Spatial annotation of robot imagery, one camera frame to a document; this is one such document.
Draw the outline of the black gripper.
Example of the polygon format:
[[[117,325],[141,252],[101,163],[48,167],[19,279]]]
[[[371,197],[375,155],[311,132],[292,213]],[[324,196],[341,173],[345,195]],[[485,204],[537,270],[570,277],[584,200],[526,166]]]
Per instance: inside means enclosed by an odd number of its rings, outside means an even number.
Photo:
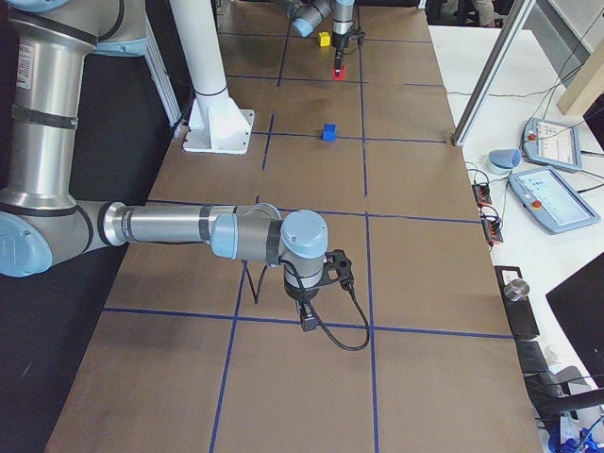
[[[344,68],[344,51],[348,47],[347,34],[332,34],[332,46],[336,49],[334,55],[334,71],[341,71]]]
[[[311,301],[316,295],[318,295],[319,288],[311,287],[311,288],[306,288],[306,289],[302,290],[302,289],[292,285],[288,281],[284,282],[284,288],[285,288],[286,294],[291,299],[298,302],[297,312],[299,315],[301,328],[306,331],[316,330],[318,327],[318,319],[316,316],[316,311],[315,311],[314,306],[312,305]]]

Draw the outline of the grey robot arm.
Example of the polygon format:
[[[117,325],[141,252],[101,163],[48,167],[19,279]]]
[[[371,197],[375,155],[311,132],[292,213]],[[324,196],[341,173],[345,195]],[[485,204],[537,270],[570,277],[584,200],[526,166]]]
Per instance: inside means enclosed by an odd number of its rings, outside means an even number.
[[[78,251],[104,245],[100,205],[142,200],[167,132],[143,62],[142,1],[6,1],[1,7],[1,217],[54,269],[1,279],[1,330],[59,324],[97,291]]]
[[[344,55],[350,41],[353,39],[353,0],[316,0],[298,1],[282,0],[276,4],[286,11],[287,17],[293,22],[295,31],[301,37],[308,37],[327,17],[332,16],[331,45],[335,48],[332,78],[343,80],[345,76]]]

